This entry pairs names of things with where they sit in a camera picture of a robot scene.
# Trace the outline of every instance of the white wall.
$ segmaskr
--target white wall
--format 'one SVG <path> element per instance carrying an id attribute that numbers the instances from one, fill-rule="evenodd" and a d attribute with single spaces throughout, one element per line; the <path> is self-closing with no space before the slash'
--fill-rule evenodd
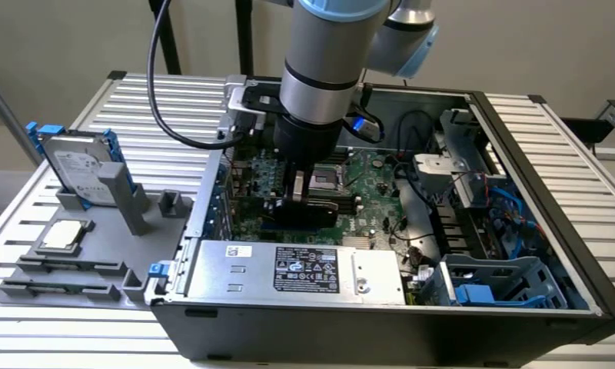
<path id="1" fill-rule="evenodd" d="M 584 117 L 615 98 L 615 0 L 433 7 L 440 35 L 410 85 L 540 94 L 560 115 Z M 171 17 L 183 72 L 237 73 L 233 0 L 174 0 Z M 254 3 L 261 75 L 281 73 L 289 23 L 288 8 Z M 0 0 L 0 90 L 18 119 L 69 124 L 109 71 L 143 71 L 150 31 L 145 0 Z M 374 73 L 368 81 L 400 84 Z"/>

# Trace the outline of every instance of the black pole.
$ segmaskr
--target black pole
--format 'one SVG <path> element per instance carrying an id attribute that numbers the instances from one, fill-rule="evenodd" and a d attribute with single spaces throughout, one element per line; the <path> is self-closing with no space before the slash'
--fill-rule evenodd
<path id="1" fill-rule="evenodd" d="M 154 19 L 159 15 L 161 0 L 147 0 Z M 163 54 L 165 70 L 169 75 L 181 75 L 179 59 L 174 47 L 173 24 L 170 23 L 170 12 L 165 13 L 159 28 L 161 53 Z"/>
<path id="2" fill-rule="evenodd" d="M 253 75 L 253 0 L 234 0 L 234 9 L 238 69 L 242 75 Z"/>

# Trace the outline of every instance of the green circuit board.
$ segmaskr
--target green circuit board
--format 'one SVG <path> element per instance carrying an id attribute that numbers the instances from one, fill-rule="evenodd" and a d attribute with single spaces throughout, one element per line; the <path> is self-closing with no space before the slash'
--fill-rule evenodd
<path id="1" fill-rule="evenodd" d="M 356 214 L 340 214 L 333 228 L 313 231 L 286 231 L 264 227 L 268 216 L 261 212 L 262 203 L 280 196 L 282 164 L 272 151 L 260 151 L 249 161 L 252 171 L 249 196 L 234 197 L 231 236 L 238 241 L 266 241 L 298 244 L 344 244 L 344 238 L 369 240 L 373 249 L 389 249 L 389 235 L 382 231 L 382 220 L 390 224 L 400 219 L 402 211 L 397 192 L 393 191 L 393 162 L 385 163 L 385 155 L 372 150 L 353 151 L 344 164 L 316 165 L 314 171 L 330 171 L 340 176 L 336 191 L 310 190 L 312 194 L 338 194 L 358 198 L 361 208 Z"/>

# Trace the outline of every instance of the slotted metal surface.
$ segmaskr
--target slotted metal surface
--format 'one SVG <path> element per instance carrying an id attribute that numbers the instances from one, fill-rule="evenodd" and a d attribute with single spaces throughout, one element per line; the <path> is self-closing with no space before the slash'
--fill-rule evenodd
<path id="1" fill-rule="evenodd" d="M 158 76 L 155 83 L 161 113 L 170 127 L 183 129 L 185 135 L 202 141 L 213 139 L 218 116 L 222 114 L 223 79 Z M 146 106 L 145 92 L 142 75 L 127 74 L 122 81 L 106 81 L 73 126 L 94 131 L 110 127 L 115 131 L 134 180 L 143 184 L 147 191 L 173 188 L 193 196 L 199 189 L 206 153 L 183 147 L 157 130 Z M 507 116 L 512 124 L 540 125 L 544 127 L 543 132 L 552 135 L 551 129 L 547 129 L 547 125 L 551 125 L 547 123 L 547 117 L 535 114 L 539 108 L 533 107 L 525 97 L 489 97 L 497 109 L 503 107 L 500 114 Z M 520 117 L 524 117 L 525 123 L 520 122 Z M 584 161 L 573 154 L 571 147 L 560 143 L 541 144 L 539 141 L 523 145 L 531 145 L 529 151 L 536 151 L 536 148 L 556 148 L 557 151 L 568 153 L 549 155 L 543 150 L 529 152 L 528 159 L 537 166 L 569 164 L 569 168 L 585 169 Z M 587 176 L 588 170 L 571 171 L 563 177 L 547 175 L 547 186 L 560 196 L 560 200 L 575 200 L 573 194 L 583 194 L 579 199 L 597 203 L 587 208 L 571 204 L 565 207 L 565 214 L 579 217 L 577 224 L 585 224 L 583 219 L 591 223 L 592 219 L 601 218 L 607 220 L 605 227 L 615 227 L 615 208 L 604 207 L 605 204 L 615 205 L 609 198 L 612 192 L 600 181 L 573 177 L 575 174 Z M 42 231 L 42 222 L 47 221 L 54 213 L 58 204 L 54 192 L 58 187 L 59 183 L 43 164 L 0 217 L 0 282 L 10 276 L 17 257 L 29 249 Z M 604 194 L 608 197 L 593 198 L 588 197 L 588 194 Z M 607 273 L 612 273 L 615 278 L 615 239 L 593 239 L 588 242 L 588 247 L 603 263 Z M 190 363 L 178 356 L 161 326 L 147 311 L 0 304 L 0 367 L 218 366 L 218 363 L 213 362 Z M 312 367 L 285 364 L 270 366 Z M 258 366 L 230 364 L 227 367 Z M 615 369 L 615 335 L 592 347 L 560 347 L 527 367 Z"/>

